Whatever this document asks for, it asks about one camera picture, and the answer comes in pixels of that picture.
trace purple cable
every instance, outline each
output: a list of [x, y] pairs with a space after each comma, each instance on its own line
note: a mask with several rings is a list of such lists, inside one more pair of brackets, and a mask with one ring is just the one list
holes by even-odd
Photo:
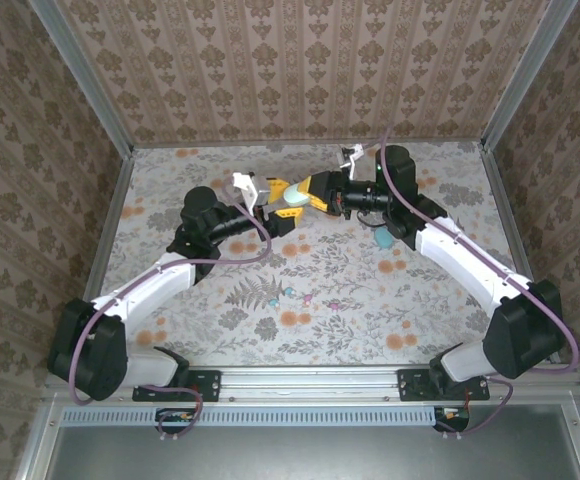
[[554, 324], [557, 326], [557, 328], [559, 328], [559, 330], [561, 330], [563, 335], [568, 340], [568, 343], [570, 344], [570, 348], [572, 349], [572, 361], [570, 362], [570, 364], [563, 367], [563, 368], [558, 368], [558, 369], [533, 368], [532, 369], [533, 371], [540, 372], [540, 373], [547, 373], [547, 374], [551, 374], [551, 375], [573, 372], [577, 368], [577, 365], [579, 364], [579, 347], [577, 345], [577, 341], [575, 340], [574, 336], [572, 335], [572, 333], [570, 333], [570, 330], [568, 330], [568, 327], [566, 327], [565, 323], [563, 323], [563, 320], [561, 320], [552, 310], [550, 310], [546, 305], [544, 305], [537, 297], [535, 297], [532, 293], [530, 293], [528, 290], [523, 288], [523, 285], [519, 284], [517, 281], [515, 281], [512, 278], [508, 278], [508, 274], [506, 272], [501, 270], [488, 257], [484, 256], [483, 254], [481, 254], [481, 252], [479, 252], [479, 250], [475, 249], [472, 245], [470, 245], [470, 243], [468, 243], [465, 240], [463, 235], [459, 235], [455, 239], [454, 232], [452, 232], [445, 225], [442, 225], [438, 222], [435, 222], [433, 219], [428, 217], [426, 214], [424, 214], [423, 212], [420, 212], [419, 210], [414, 208], [414, 206], [412, 206], [412, 204], [410, 204], [405, 198], [403, 198], [403, 195], [401, 195], [401, 193], [399, 193], [399, 190], [397, 190], [397, 187], [395, 187], [394, 183], [392, 182], [392, 179], [390, 178], [390, 174], [388, 173], [388, 168], [386, 165], [386, 143], [388, 141], [388, 134], [389, 134], [389, 129], [386, 130], [386, 133], [381, 137], [381, 142], [380, 142], [381, 143], [381, 168], [383, 169], [383, 176], [385, 177], [386, 182], [387, 182], [388, 186], [390, 187], [390, 190], [392, 191], [392, 193], [397, 197], [397, 199], [408, 210], [410, 210], [411, 213], [414, 213], [417, 217], [422, 219], [424, 222], [433, 225], [435, 228], [438, 228], [443, 233], [448, 235], [448, 237], [452, 238], [457, 243], [460, 243], [466, 250], [468, 250], [472, 255], [474, 255], [477, 259], [479, 259], [481, 261], [481, 263], [483, 263], [486, 267], [488, 267], [490, 270], [492, 270], [498, 277], [500, 277], [502, 280], [505, 280], [510, 285], [512, 285], [516, 290], [519, 291], [519, 293], [521, 293], [524, 297], [526, 297], [528, 300], [530, 300], [539, 310], [541, 310], [550, 320], [552, 320], [554, 322]]
[[488, 425], [490, 422], [492, 422], [492, 420], [494, 420], [495, 417], [497, 415], [499, 415], [501, 410], [503, 410], [503, 407], [505, 407], [507, 405], [507, 403], [510, 401], [510, 399], [512, 398], [512, 393], [514, 392], [514, 387], [512, 386], [512, 384], [510, 382], [507, 382], [505, 380], [501, 380], [498, 378], [489, 378], [488, 381], [491, 383], [498, 383], [500, 385], [505, 385], [506, 387], [508, 387], [508, 393], [506, 394], [504, 399], [501, 401], [501, 403], [499, 405], [497, 405], [497, 408], [494, 409], [494, 412], [492, 412], [490, 415], [488, 415], [488, 418], [486, 418], [483, 422], [481, 422], [476, 427], [469, 428], [468, 430], [464, 430], [463, 432], [457, 432], [450, 425], [443, 423], [443, 422], [440, 422], [438, 420], [437, 420], [437, 424], [441, 425], [443, 428], [445, 428], [446, 430], [448, 430], [450, 432], [456, 433], [457, 437], [464, 436], [464, 435], [470, 435], [472, 433], [477, 433], [482, 428], [485, 428], [486, 425]]
[[121, 292], [119, 292], [119, 294], [115, 298], [113, 298], [108, 303], [103, 305], [99, 310], [97, 310], [95, 312], [95, 314], [92, 316], [92, 318], [90, 318], [90, 320], [88, 321], [86, 326], [83, 328], [83, 332], [81, 332], [81, 336], [79, 337], [79, 340], [77, 340], [77, 344], [74, 347], [74, 352], [72, 354], [72, 361], [70, 362], [70, 372], [68, 374], [68, 388], [70, 391], [70, 398], [72, 398], [72, 401], [74, 403], [76, 403], [77, 405], [84, 406], [84, 405], [88, 405], [90, 402], [92, 402], [91, 398], [89, 398], [87, 400], [81, 400], [77, 395], [77, 387], [76, 387], [76, 382], [75, 382], [75, 377], [77, 374], [77, 365], [79, 363], [79, 357], [81, 356], [81, 351], [83, 350], [83, 346], [86, 342], [86, 339], [88, 338], [88, 335], [90, 335], [90, 331], [92, 330], [94, 325], [99, 321], [101, 316], [104, 313], [106, 313], [106, 311], [108, 311], [110, 308], [112, 308], [112, 306], [115, 304], [115, 302], [117, 300], [122, 300], [126, 295], [128, 295], [130, 292], [132, 292], [139, 285], [142, 285], [144, 282], [146, 282], [150, 278], [152, 278], [155, 275], [158, 275], [160, 272], [163, 272], [163, 271], [165, 271], [169, 268], [172, 268], [172, 267], [176, 267], [179, 265], [186, 265], [186, 264], [192, 264], [192, 265], [248, 265], [250, 263], [256, 263], [256, 262], [263, 260], [263, 258], [266, 257], [272, 251], [272, 238], [270, 238], [270, 234], [263, 227], [263, 225], [261, 225], [261, 223], [259, 223], [259, 221], [256, 218], [254, 218], [252, 215], [250, 215], [250, 213], [245, 208], [243, 208], [242, 205], [240, 205], [234, 198], [232, 198], [232, 196], [226, 190], [225, 183], [224, 183], [224, 185], [222, 185], [221, 191], [228, 198], [228, 201], [237, 210], [239, 210], [239, 212], [241, 212], [243, 215], [245, 215], [246, 218], [248, 220], [250, 220], [250, 222], [252, 222], [252, 224], [257, 228], [257, 230], [259, 230], [262, 233], [263, 237], [266, 239], [265, 250], [261, 254], [257, 255], [256, 257], [247, 258], [245, 260], [237, 260], [237, 259], [213, 260], [213, 259], [209, 259], [209, 258], [198, 258], [198, 259], [185, 258], [182, 260], [176, 260], [174, 262], [169, 262], [169, 263], [162, 265], [160, 270], [158, 270], [156, 268], [149, 270], [148, 272], [145, 273], [145, 275], [142, 275], [137, 280], [135, 280], [133, 283], [128, 285], [126, 288], [124, 288]]
[[[203, 397], [196, 390], [192, 390], [191, 388], [185, 388], [185, 387], [157, 387], [155, 385], [144, 385], [142, 388], [145, 388], [146, 390], [152, 390], [153, 392], [189, 393], [190, 395], [193, 395], [196, 398], [198, 406], [196, 408], [196, 411], [194, 412], [194, 416], [192, 417], [192, 420], [190, 420], [188, 425], [183, 430], [181, 430], [180, 432], [178, 432], [176, 434], [177, 437], [182, 437], [183, 435], [188, 433], [190, 430], [192, 430], [192, 427], [194, 427], [194, 424], [199, 421], [199, 418], [201, 418], [201, 412], [203, 412]], [[166, 434], [166, 432], [163, 431], [163, 420], [168, 418], [168, 417], [171, 417], [173, 415], [176, 415], [176, 413], [175, 412], [164, 412], [159, 417], [159, 423], [157, 423], [157, 430], [161, 434], [162, 438], [165, 435], [168, 435], [168, 434]]]

